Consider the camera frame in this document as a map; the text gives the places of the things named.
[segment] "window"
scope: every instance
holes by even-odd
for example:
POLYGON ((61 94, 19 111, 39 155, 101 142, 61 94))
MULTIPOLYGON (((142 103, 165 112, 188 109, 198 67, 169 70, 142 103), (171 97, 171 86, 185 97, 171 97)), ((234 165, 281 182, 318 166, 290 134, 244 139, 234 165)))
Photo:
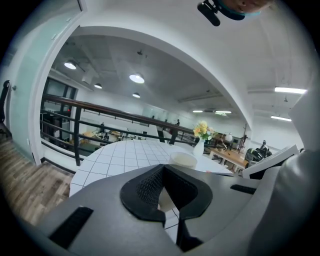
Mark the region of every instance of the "window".
MULTIPOLYGON (((64 97, 68 99, 74 99, 76 94, 76 89, 48 77, 45 82, 45 87, 43 90, 43 95, 46 95, 46 94, 64 97)), ((41 109, 49 112, 55 112, 57 114, 61 114, 67 117, 70 117, 72 112, 71 106, 59 104, 56 102, 51 102, 48 100, 42 100, 41 109)), ((40 119, 54 126, 57 126, 66 130, 70 129, 70 122, 67 119, 57 117, 46 112, 41 113, 40 119)), ((47 125, 41 125, 40 130, 48 135, 51 135, 63 141, 69 141, 70 139, 69 133, 60 131, 56 128, 52 128, 47 125)), ((50 141, 53 144, 56 144, 57 146, 60 146, 56 140, 48 139, 46 137, 43 137, 43 138, 50 141)))

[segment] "arched wall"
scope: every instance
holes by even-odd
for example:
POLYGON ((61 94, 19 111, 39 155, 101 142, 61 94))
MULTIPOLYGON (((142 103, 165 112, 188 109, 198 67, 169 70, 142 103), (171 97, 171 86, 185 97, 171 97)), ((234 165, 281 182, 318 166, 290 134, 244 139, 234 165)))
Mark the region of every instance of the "arched wall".
POLYGON ((179 8, 148 7, 148 4, 128 8, 111 6, 82 22, 74 35, 122 37, 176 57, 211 82, 252 127, 253 108, 247 85, 233 66, 233 56, 223 40, 208 33, 197 17, 190 17, 193 20, 187 24, 179 22, 186 20, 186 14, 179 13, 179 8))

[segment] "wooden floor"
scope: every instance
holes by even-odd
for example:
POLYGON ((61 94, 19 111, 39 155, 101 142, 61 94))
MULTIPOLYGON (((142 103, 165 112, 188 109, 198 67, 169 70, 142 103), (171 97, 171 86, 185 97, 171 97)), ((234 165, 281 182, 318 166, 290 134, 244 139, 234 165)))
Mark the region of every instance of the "wooden floor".
POLYGON ((0 138, 0 185, 11 210, 27 222, 36 225, 66 200, 72 177, 48 162, 33 165, 11 140, 0 138))

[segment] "gray panel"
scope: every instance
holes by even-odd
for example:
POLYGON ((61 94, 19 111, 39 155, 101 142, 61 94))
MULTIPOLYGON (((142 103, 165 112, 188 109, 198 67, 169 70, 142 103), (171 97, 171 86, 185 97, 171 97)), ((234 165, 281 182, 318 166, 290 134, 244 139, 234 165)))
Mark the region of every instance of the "gray panel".
POLYGON ((279 169, 280 167, 273 167, 265 172, 251 200, 219 234, 195 249, 187 251, 185 255, 247 255, 250 239, 270 201, 279 169))
POLYGON ((80 256, 180 254, 162 223, 137 219, 120 200, 122 186, 153 167, 91 183, 50 212, 38 228, 49 236, 77 207, 85 206, 94 212, 70 245, 70 252, 80 256))
MULTIPOLYGON (((293 156, 262 180, 227 177, 180 166, 180 171, 207 183, 213 200, 201 217, 185 221, 188 232, 204 243, 184 255, 267 255, 304 223, 320 196, 320 152, 293 156), (257 188, 253 195, 230 189, 257 188)), ((145 167, 96 181, 59 205, 39 225, 47 236, 78 206, 94 210, 69 251, 84 255, 181 255, 161 223, 142 221, 121 204, 120 190, 145 167)))

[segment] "white cup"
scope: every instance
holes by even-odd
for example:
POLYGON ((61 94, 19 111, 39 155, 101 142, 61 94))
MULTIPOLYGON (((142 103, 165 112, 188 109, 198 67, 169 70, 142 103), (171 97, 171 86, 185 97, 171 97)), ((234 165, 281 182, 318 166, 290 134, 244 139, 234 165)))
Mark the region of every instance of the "white cup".
POLYGON ((198 161, 190 154, 182 152, 173 152, 170 154, 169 165, 178 165, 195 169, 198 161))

